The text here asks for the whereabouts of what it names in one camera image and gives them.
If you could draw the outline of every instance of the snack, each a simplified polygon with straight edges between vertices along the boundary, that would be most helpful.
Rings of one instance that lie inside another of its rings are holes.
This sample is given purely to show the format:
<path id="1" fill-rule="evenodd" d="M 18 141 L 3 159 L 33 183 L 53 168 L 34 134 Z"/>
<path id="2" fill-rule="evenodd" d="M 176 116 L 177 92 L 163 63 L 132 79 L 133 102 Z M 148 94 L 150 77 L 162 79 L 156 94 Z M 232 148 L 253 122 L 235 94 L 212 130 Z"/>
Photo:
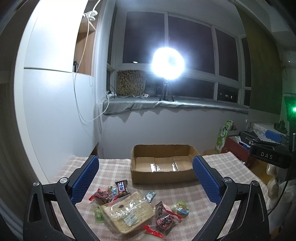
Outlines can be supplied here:
<path id="1" fill-rule="evenodd" d="M 174 213 L 179 215 L 187 215 L 189 213 L 186 203 L 182 201 L 175 203 L 173 206 L 171 206 L 171 209 Z"/>
<path id="2" fill-rule="evenodd" d="M 112 200 L 116 200 L 117 198 L 118 198 L 117 189 L 110 186 L 105 191 L 98 189 L 89 198 L 89 201 L 93 201 L 95 199 L 99 205 L 103 205 L 111 202 Z"/>
<path id="3" fill-rule="evenodd" d="M 171 209 L 159 202 L 156 206 L 156 212 L 158 217 L 152 225 L 145 225 L 144 229 L 156 237 L 164 239 L 171 229 L 179 222 L 182 221 L 182 217 L 174 214 Z"/>
<path id="4" fill-rule="evenodd" d="M 152 191 L 148 191 L 146 193 L 146 198 L 148 199 L 148 201 L 151 203 L 152 199 L 154 198 L 154 196 L 156 195 L 155 192 L 152 192 Z"/>
<path id="5" fill-rule="evenodd" d="M 100 210 L 99 207 L 94 207 L 94 216 L 95 216 L 96 222 L 98 222 L 98 223 L 104 222 L 104 217 L 103 217 L 102 211 Z"/>
<path id="6" fill-rule="evenodd" d="M 115 182 L 115 184 L 118 187 L 118 198 L 121 198 L 125 195 L 130 194 L 130 192 L 127 189 L 127 186 L 128 186 L 127 180 L 118 181 L 118 182 Z"/>
<path id="7" fill-rule="evenodd" d="M 127 234 L 154 217 L 156 210 L 139 192 L 100 206 L 105 223 L 115 231 Z"/>

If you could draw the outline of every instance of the small packaged candy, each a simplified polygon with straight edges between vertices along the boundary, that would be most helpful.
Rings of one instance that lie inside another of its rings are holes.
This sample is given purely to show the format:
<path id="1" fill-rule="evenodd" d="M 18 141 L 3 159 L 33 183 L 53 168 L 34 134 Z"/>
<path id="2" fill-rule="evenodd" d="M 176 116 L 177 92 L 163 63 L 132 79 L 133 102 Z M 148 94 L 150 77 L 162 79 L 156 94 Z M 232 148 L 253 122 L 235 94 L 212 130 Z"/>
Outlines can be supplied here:
<path id="1" fill-rule="evenodd" d="M 127 189 L 127 186 L 128 186 L 127 180 L 118 181 L 118 182 L 115 182 L 115 184 L 118 187 L 118 198 L 121 198 L 130 194 L 130 192 Z"/>
<path id="2" fill-rule="evenodd" d="M 156 195 L 155 192 L 152 192 L 152 191 L 148 191 L 146 193 L 146 198 L 148 199 L 148 201 L 151 203 L 152 199 L 154 198 L 154 196 Z"/>
<path id="3" fill-rule="evenodd" d="M 182 201 L 175 203 L 173 206 L 171 206 L 171 209 L 174 213 L 179 215 L 187 215 L 189 213 L 186 203 Z"/>
<path id="4" fill-rule="evenodd" d="M 104 222 L 104 216 L 103 216 L 102 211 L 100 210 L 99 207 L 94 207 L 94 216 L 95 216 L 95 221 L 97 223 Z"/>
<path id="5" fill-rule="evenodd" d="M 145 225 L 144 229 L 151 235 L 165 239 L 172 228 L 182 221 L 182 217 L 173 213 L 171 209 L 162 202 L 159 202 L 155 208 L 158 214 L 156 220 L 150 225 Z"/>
<path id="6" fill-rule="evenodd" d="M 98 189 L 90 198 L 89 201 L 96 200 L 99 205 L 103 205 L 118 199 L 117 189 L 109 186 L 105 191 Z"/>

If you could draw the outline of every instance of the white cabinet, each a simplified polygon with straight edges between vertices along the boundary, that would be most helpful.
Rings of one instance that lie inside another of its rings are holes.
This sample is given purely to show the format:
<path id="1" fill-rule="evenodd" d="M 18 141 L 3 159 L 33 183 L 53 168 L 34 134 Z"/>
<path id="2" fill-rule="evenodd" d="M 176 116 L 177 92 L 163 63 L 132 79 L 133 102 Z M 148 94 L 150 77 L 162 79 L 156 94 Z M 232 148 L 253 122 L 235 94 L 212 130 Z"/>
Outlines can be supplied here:
<path id="1" fill-rule="evenodd" d="M 88 0 L 40 0 L 24 68 L 73 71 L 76 39 Z"/>
<path id="2" fill-rule="evenodd" d="M 74 73 L 25 69 L 23 103 L 36 157 L 52 181 L 72 155 L 89 156 L 98 135 L 94 123 L 82 123 L 75 101 Z M 94 78 L 77 74 L 76 95 L 81 115 L 94 118 Z"/>

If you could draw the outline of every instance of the blue case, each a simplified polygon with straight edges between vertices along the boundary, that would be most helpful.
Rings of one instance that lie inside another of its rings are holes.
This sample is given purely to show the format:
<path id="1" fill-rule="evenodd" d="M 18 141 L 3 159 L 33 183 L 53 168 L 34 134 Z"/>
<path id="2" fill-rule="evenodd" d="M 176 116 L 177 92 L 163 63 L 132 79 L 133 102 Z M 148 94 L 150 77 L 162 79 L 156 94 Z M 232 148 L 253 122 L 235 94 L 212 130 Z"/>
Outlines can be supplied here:
<path id="1" fill-rule="evenodd" d="M 277 143 L 280 143 L 280 142 L 283 141 L 283 138 L 282 138 L 282 136 L 280 134 L 275 133 L 275 132 L 270 131 L 270 130 L 267 130 L 265 132 L 265 137 L 270 139 L 270 140 L 273 140 L 273 141 L 275 141 Z"/>

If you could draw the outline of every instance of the gray blanket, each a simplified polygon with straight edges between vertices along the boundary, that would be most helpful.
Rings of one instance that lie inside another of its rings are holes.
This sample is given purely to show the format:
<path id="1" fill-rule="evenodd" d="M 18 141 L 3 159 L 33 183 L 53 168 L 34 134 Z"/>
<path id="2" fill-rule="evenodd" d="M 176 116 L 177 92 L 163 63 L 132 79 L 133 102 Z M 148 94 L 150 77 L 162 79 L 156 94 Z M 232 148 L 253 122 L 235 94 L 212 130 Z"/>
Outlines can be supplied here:
<path id="1" fill-rule="evenodd" d="M 236 103 L 220 102 L 208 99 L 187 99 L 175 97 L 175 101 L 159 101 L 157 97 L 134 98 L 134 97 L 115 97 L 110 99 L 109 107 L 104 113 L 105 115 L 117 115 L 126 111 L 153 109 L 156 106 L 163 108 L 185 108 L 185 109 L 218 109 L 230 110 L 243 114 L 248 114 L 247 107 L 240 106 Z M 106 109 L 108 100 L 103 103 L 103 110 Z"/>

